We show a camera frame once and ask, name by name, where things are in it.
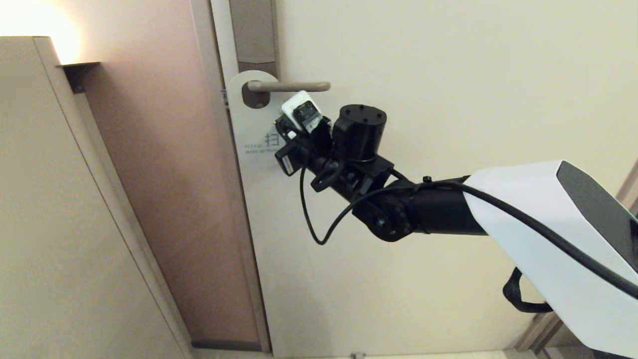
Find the brown door lock plate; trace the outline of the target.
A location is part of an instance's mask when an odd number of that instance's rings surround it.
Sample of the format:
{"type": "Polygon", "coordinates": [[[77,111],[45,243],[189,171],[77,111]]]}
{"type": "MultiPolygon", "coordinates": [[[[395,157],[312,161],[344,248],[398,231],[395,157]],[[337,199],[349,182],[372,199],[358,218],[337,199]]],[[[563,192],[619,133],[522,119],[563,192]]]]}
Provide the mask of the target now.
{"type": "Polygon", "coordinates": [[[278,77],[275,0],[229,0],[238,71],[278,77]]]}

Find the blue do-not-disturb door hanger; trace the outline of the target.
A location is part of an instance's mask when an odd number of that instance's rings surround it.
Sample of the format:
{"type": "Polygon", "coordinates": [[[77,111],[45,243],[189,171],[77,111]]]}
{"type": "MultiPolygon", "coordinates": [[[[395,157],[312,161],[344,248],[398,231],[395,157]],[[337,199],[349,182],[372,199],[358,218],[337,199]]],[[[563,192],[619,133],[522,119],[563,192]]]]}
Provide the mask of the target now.
{"type": "Polygon", "coordinates": [[[274,121],[281,116],[281,105],[286,97],[274,93],[270,95],[269,103],[264,107],[249,107],[244,102],[242,88],[253,80],[278,81],[276,77],[264,71],[249,70],[235,75],[226,89],[239,164],[243,170],[279,170],[280,166],[274,154],[285,145],[285,142],[276,132],[274,121]]]}

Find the beige cabinet panel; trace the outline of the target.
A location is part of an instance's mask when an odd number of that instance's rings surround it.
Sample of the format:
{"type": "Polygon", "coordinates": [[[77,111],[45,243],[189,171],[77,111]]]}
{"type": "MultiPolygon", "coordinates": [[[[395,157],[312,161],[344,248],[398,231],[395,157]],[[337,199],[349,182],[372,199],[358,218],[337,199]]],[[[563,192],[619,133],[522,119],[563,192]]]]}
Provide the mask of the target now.
{"type": "Polygon", "coordinates": [[[191,359],[50,38],[0,36],[0,359],[191,359]]]}

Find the cream door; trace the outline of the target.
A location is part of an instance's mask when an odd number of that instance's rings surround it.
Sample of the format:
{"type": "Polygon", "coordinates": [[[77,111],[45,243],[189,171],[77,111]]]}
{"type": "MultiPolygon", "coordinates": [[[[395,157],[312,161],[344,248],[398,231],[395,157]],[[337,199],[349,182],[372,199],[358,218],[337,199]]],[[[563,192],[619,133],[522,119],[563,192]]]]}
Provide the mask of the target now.
{"type": "MultiPolygon", "coordinates": [[[[276,0],[278,79],[389,117],[380,154],[412,181],[569,161],[618,193],[638,159],[638,0],[276,0]]],[[[532,315],[484,236],[308,232],[299,177],[241,168],[279,357],[504,349],[532,315]]]]}

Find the dark wall lamp bracket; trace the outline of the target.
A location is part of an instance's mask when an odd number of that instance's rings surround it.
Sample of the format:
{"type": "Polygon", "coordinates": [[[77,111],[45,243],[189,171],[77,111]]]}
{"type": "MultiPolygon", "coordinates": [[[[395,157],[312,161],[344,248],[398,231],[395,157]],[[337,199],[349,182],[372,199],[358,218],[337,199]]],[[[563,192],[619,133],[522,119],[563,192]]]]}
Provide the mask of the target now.
{"type": "Polygon", "coordinates": [[[77,95],[86,92],[84,80],[87,74],[100,64],[100,62],[60,64],[57,68],[61,68],[73,95],[77,95]]]}

